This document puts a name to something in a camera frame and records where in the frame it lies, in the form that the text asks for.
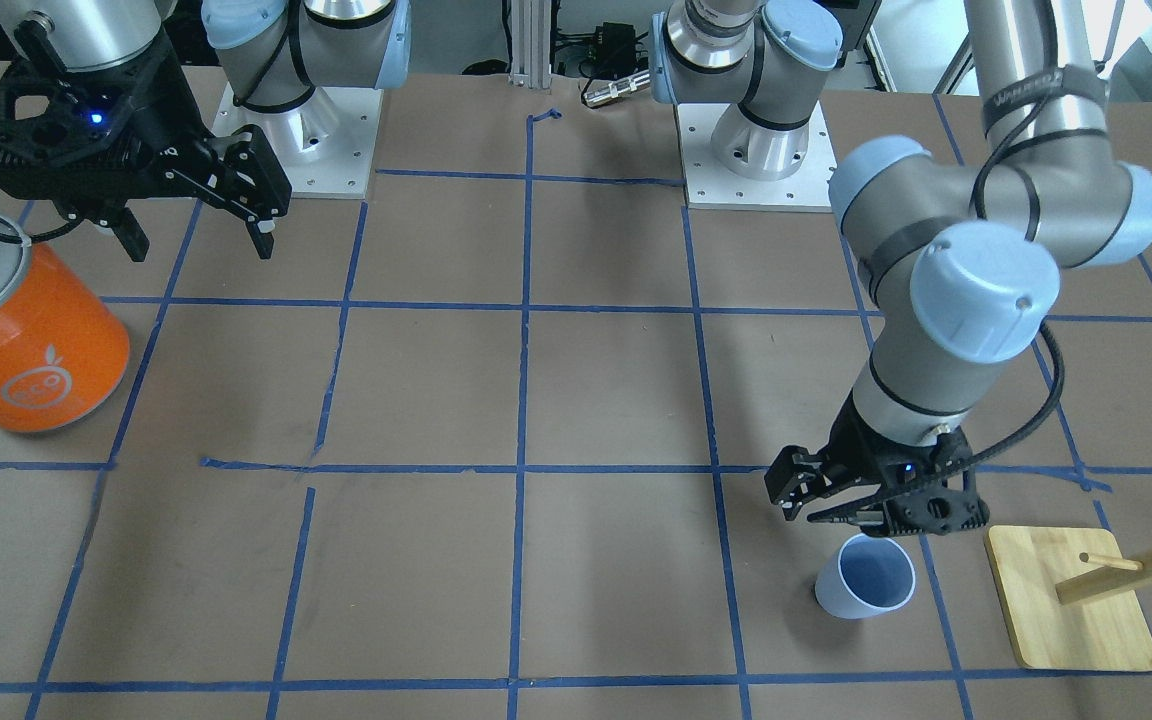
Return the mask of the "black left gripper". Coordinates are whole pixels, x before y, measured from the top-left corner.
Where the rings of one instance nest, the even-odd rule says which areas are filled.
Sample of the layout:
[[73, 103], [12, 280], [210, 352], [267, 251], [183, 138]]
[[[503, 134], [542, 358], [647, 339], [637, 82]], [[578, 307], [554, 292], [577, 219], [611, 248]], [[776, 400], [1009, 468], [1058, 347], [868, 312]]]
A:
[[[820, 452], [788, 445], [765, 471], [770, 501], [783, 520], [796, 520], [803, 506], [817, 498], [835, 497], [846, 488], [878, 486], [899, 495], [914, 493], [920, 477], [935, 473], [937, 446], [890, 441], [861, 418], [854, 397], [846, 397]], [[890, 530], [890, 498], [867, 497], [812, 511], [809, 523], [847, 524], [861, 530]]]

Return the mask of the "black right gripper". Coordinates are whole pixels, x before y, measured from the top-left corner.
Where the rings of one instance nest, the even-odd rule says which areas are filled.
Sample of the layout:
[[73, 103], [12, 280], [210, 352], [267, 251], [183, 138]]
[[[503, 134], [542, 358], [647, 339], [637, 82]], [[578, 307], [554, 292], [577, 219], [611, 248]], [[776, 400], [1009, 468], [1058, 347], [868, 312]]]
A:
[[52, 202], [65, 219], [94, 223], [143, 263], [150, 242], [128, 200], [197, 197], [241, 219], [262, 260], [273, 256], [291, 182], [260, 127], [223, 137], [206, 129], [162, 29], [141, 53], [108, 68], [67, 70], [56, 83], [76, 124], [73, 149], [51, 159]]

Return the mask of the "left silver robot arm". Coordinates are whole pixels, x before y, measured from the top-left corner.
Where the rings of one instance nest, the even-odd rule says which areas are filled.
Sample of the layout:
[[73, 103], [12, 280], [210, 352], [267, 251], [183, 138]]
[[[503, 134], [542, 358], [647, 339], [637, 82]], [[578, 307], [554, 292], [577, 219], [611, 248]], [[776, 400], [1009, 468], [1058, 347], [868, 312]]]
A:
[[[938, 164], [900, 135], [867, 141], [828, 183], [838, 232], [884, 314], [867, 364], [820, 450], [787, 446], [765, 473], [786, 520], [813, 511], [870, 537], [983, 526], [977, 468], [1056, 409], [1064, 361], [1046, 320], [1064, 268], [1134, 259], [1152, 243], [1152, 174], [1119, 161], [1079, 1], [969, 1], [990, 156]], [[963, 420], [1009, 361], [1043, 338], [1053, 382], [1032, 418], [972, 450]]]

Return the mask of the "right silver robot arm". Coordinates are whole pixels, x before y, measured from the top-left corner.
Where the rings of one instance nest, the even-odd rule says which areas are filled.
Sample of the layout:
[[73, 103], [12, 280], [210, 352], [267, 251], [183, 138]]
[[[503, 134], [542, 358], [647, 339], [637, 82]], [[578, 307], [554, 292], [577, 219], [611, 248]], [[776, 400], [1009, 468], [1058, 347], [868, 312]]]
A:
[[205, 1], [202, 26], [247, 123], [198, 109], [156, 1], [0, 1], [17, 58], [0, 79], [0, 190], [100, 225], [134, 262], [132, 199], [204, 200], [247, 228], [262, 259], [291, 205], [287, 169], [338, 137], [328, 88], [399, 88], [407, 1]]

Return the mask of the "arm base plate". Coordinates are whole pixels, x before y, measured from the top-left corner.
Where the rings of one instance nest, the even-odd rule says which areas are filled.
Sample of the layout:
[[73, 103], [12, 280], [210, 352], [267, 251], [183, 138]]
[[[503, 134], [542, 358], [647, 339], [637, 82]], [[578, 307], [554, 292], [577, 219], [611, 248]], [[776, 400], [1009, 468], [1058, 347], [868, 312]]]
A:
[[233, 135], [262, 127], [291, 182], [294, 199], [365, 199], [372, 176], [385, 92], [376, 88], [317, 88], [282, 114], [241, 109], [223, 88], [211, 131]]
[[790, 131], [755, 124], [733, 104], [675, 109], [690, 209], [829, 213], [838, 161], [820, 104]]

